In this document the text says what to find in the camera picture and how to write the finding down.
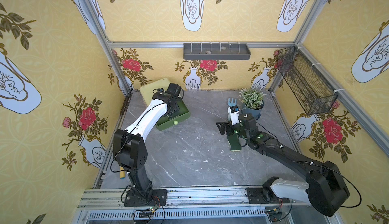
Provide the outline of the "green drawer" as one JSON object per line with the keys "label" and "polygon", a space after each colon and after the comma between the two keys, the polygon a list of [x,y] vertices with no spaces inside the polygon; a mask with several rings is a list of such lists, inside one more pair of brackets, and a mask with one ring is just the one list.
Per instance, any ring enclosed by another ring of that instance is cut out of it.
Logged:
{"label": "green drawer", "polygon": [[158,130],[163,131],[167,128],[175,126],[178,123],[187,120],[191,116],[190,111],[183,101],[179,101],[177,104],[179,111],[176,112],[173,117],[169,118],[168,116],[164,116],[157,121],[156,127]]}

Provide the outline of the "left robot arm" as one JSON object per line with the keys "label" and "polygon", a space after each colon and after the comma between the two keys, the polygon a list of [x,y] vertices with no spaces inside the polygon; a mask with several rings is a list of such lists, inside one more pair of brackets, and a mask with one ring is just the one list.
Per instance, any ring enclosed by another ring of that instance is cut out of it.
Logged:
{"label": "left robot arm", "polygon": [[153,184],[145,169],[148,157],[145,140],[160,118],[170,118],[179,112],[178,102],[182,97],[182,88],[174,83],[169,84],[167,90],[157,89],[139,118],[126,129],[118,129],[114,133],[113,160],[123,168],[131,181],[130,197],[145,203],[152,199]]}

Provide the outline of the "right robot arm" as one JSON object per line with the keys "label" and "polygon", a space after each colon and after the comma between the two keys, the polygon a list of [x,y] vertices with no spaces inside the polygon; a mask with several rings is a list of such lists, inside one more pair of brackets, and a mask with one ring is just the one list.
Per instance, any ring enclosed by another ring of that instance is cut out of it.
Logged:
{"label": "right robot arm", "polygon": [[217,122],[216,125],[220,134],[228,136],[230,143],[239,142],[242,138],[249,148],[282,163],[301,176],[308,184],[301,201],[310,203],[319,213],[333,216],[349,198],[344,178],[334,163],[321,163],[285,146],[274,136],[260,131],[250,113],[239,115],[236,124],[228,121]]}

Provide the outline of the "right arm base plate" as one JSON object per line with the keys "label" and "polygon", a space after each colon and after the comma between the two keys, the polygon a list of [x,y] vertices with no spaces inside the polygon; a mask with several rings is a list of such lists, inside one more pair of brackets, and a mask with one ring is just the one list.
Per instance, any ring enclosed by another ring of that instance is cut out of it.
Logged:
{"label": "right arm base plate", "polygon": [[290,203],[287,198],[279,198],[270,188],[245,188],[245,195],[250,204],[283,204]]}

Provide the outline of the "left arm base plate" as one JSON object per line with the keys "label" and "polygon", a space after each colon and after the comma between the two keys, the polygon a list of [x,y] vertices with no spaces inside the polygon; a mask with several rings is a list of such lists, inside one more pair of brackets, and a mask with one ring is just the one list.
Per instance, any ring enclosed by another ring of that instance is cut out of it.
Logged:
{"label": "left arm base plate", "polygon": [[128,190],[124,199],[125,207],[165,206],[167,201],[166,189],[153,189],[146,196],[136,190]]}

